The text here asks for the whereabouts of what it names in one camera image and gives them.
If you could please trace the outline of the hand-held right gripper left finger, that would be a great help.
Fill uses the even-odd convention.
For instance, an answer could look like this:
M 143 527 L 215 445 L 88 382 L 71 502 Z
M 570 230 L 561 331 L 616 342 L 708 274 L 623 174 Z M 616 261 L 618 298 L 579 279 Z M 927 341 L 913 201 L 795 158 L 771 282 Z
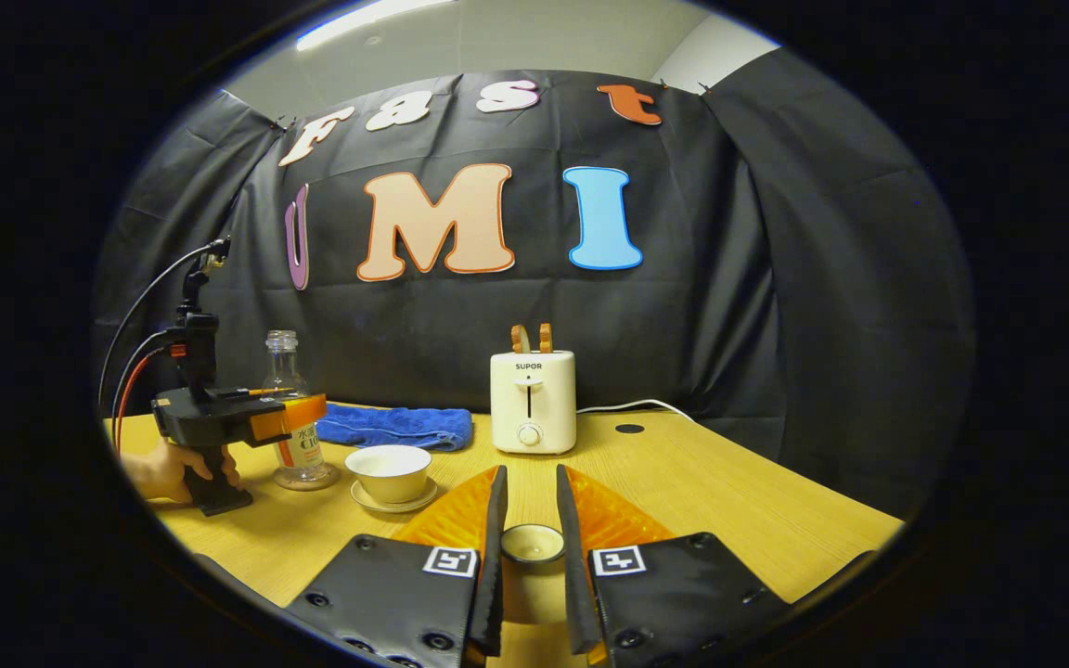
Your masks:
M 508 470 L 446 492 L 392 537 L 354 535 L 288 612 L 406 667 L 483 667 L 502 649 Z

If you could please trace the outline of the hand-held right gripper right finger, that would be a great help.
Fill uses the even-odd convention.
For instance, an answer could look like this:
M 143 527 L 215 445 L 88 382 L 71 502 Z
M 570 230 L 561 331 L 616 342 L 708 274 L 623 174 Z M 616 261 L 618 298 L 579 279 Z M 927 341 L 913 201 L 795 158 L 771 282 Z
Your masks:
M 556 481 L 567 637 L 591 667 L 671 667 L 789 611 L 717 535 L 679 535 L 573 467 Z

